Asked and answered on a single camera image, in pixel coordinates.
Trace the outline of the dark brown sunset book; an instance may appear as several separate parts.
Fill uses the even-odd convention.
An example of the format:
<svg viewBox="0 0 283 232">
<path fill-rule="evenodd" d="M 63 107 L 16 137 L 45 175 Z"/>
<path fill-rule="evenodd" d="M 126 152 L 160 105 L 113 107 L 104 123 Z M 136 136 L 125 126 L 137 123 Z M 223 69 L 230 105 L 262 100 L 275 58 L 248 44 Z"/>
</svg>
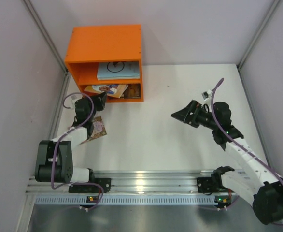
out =
<svg viewBox="0 0 283 232">
<path fill-rule="evenodd" d="M 128 88 L 125 90 L 125 92 L 120 98 L 134 99 L 140 97 L 141 97 L 140 84 L 128 84 Z"/>
</svg>

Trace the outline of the pink illustrated fairy-tale book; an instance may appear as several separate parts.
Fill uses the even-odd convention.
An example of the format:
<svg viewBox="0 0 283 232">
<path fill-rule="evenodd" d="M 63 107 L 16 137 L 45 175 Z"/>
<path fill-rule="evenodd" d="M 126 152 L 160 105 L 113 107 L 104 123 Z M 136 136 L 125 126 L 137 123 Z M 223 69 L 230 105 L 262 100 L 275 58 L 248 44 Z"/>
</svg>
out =
<svg viewBox="0 0 283 232">
<path fill-rule="evenodd" d="M 106 132 L 106 129 L 105 129 L 105 126 L 104 126 L 104 123 L 103 123 L 101 116 L 95 117 L 92 122 L 93 122 L 93 126 L 94 126 L 92 135 L 88 140 L 83 141 L 82 142 L 83 144 L 107 135 L 107 132 Z"/>
</svg>

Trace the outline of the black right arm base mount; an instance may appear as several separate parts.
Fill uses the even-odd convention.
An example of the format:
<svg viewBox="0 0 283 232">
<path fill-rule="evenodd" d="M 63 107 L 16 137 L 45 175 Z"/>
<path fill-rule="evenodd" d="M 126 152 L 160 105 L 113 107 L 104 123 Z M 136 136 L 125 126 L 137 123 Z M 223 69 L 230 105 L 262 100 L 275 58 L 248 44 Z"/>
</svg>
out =
<svg viewBox="0 0 283 232">
<path fill-rule="evenodd" d="M 229 190 L 223 187 L 218 181 L 213 180 L 211 177 L 198 177 L 196 178 L 198 193 L 211 195 L 213 193 L 228 193 Z"/>
</svg>

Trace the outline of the orange illustrated book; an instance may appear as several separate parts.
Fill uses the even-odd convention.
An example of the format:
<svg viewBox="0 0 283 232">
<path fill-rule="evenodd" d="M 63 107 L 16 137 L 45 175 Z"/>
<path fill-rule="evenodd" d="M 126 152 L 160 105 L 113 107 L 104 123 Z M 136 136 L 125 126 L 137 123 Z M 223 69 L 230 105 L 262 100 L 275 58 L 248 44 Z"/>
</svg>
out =
<svg viewBox="0 0 283 232">
<path fill-rule="evenodd" d="M 119 99 L 127 88 L 127 84 L 90 85 L 87 86 L 84 91 L 96 94 L 106 92 L 107 96 Z"/>
</svg>

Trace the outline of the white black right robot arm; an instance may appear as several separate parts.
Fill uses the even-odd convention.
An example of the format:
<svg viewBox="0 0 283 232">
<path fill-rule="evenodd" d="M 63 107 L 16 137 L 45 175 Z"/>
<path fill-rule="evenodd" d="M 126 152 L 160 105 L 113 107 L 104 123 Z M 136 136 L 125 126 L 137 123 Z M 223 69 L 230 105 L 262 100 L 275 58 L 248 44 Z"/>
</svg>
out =
<svg viewBox="0 0 283 232">
<path fill-rule="evenodd" d="M 194 128 L 209 128 L 214 141 L 245 172 L 241 175 L 230 166 L 215 169 L 211 174 L 212 186 L 205 188 L 207 193 L 229 189 L 252 207 L 262 224 L 283 220 L 283 178 L 256 156 L 243 134 L 232 125 L 227 103 L 216 102 L 209 109 L 192 100 L 171 117 Z"/>
</svg>

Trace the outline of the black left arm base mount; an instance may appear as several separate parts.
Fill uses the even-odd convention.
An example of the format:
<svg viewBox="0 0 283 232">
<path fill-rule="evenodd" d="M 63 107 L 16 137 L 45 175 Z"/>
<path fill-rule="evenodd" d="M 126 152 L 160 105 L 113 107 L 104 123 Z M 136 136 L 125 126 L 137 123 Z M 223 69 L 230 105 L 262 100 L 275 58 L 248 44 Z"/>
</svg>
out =
<svg viewBox="0 0 283 232">
<path fill-rule="evenodd" d="M 107 193 L 111 189 L 111 178 L 96 178 L 95 184 L 103 188 L 103 193 Z M 69 187 L 69 193 L 102 193 L 101 189 L 94 185 L 73 184 Z"/>
</svg>

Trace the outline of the light blue cat book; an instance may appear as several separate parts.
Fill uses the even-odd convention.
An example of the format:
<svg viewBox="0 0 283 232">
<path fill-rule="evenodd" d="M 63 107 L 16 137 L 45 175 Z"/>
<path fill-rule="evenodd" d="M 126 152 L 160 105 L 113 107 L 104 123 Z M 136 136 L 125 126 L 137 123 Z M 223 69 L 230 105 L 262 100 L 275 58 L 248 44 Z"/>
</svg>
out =
<svg viewBox="0 0 283 232">
<path fill-rule="evenodd" d="M 137 61 L 119 61 L 99 63 L 98 80 L 139 79 L 140 69 Z"/>
</svg>

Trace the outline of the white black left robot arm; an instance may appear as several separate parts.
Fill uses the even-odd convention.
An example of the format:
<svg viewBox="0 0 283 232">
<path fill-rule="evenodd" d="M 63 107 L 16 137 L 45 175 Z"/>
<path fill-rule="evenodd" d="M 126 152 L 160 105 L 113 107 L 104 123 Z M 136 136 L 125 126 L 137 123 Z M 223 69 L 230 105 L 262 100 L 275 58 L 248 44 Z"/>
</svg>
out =
<svg viewBox="0 0 283 232">
<path fill-rule="evenodd" d="M 74 167 L 72 151 L 91 138 L 94 116 L 104 110 L 106 99 L 106 92 L 93 96 L 83 93 L 81 98 L 71 99 L 71 104 L 64 106 L 75 111 L 73 123 L 60 136 L 39 143 L 35 167 L 36 181 L 50 182 L 53 189 L 57 188 L 55 183 L 64 185 L 95 182 L 92 169 Z"/>
</svg>

